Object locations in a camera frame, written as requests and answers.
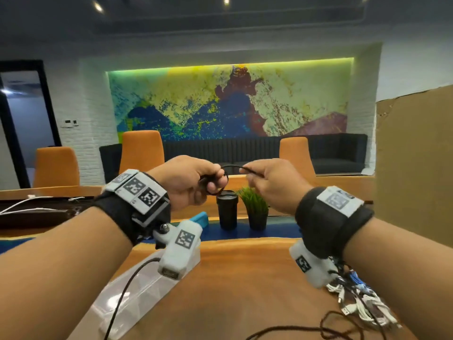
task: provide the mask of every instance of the black tumbler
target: black tumbler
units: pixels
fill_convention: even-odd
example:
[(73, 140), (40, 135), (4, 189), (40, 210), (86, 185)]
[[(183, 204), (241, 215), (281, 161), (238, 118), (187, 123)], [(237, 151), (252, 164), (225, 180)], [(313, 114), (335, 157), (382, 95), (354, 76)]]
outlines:
[(219, 223), (223, 230), (233, 230), (237, 227), (237, 202), (239, 197), (234, 191), (225, 190), (217, 196)]

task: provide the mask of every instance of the green grass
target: green grass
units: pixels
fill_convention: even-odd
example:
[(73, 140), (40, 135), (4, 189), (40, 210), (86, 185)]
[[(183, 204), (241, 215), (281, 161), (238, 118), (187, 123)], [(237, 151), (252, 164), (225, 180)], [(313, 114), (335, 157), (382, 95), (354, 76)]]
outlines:
[(257, 194), (253, 188), (243, 187), (236, 194), (241, 197), (247, 211), (255, 214), (264, 214), (268, 212), (268, 206), (262, 196)]

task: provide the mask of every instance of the white brick wall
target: white brick wall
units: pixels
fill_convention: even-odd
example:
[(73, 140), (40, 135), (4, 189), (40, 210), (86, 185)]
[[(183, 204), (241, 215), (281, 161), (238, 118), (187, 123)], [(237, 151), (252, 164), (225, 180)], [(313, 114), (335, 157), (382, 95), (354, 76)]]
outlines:
[(365, 166), (372, 169), (376, 165), (376, 141), (373, 129), (380, 57), (381, 45), (377, 44), (370, 46), (355, 58), (348, 103), (347, 132), (368, 136)]
[[(264, 62), (274, 50), (274, 59), (319, 59), (355, 56), (374, 43), (382, 44), (377, 100), (452, 84), (453, 26), (451, 24), (408, 24), (399, 26), (354, 26), (336, 28), (295, 28), (266, 31), (240, 31), (216, 34), (181, 34), (152, 38), (99, 39), (40, 46), (0, 47), (0, 60), (44, 60), (49, 90), (58, 120), (77, 116), (80, 126), (62, 129), (63, 145), (76, 150), (82, 184), (103, 183), (98, 148), (116, 143), (113, 109), (102, 72), (115, 69), (151, 68), (180, 64)], [(369, 62), (373, 51), (358, 56)], [(372, 135), (371, 90), (376, 62), (357, 66), (353, 79), (348, 130), (360, 129)], [(360, 88), (367, 88), (367, 97)], [(373, 146), (367, 161), (373, 162)], [(7, 147), (1, 142), (1, 179), (15, 179)]]

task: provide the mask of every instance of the wall mural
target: wall mural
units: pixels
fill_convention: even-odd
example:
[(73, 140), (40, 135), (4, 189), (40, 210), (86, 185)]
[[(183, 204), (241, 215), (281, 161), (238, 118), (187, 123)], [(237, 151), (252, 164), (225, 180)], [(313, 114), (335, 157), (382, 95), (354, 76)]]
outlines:
[(346, 131), (353, 58), (108, 72), (120, 141)]

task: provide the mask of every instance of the doorway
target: doorway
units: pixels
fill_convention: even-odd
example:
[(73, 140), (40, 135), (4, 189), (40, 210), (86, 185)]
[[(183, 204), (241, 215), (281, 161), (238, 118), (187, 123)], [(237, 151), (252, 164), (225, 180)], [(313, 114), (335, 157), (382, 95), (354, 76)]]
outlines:
[(0, 62), (0, 118), (20, 188), (33, 186), (36, 150), (61, 146), (42, 61)]

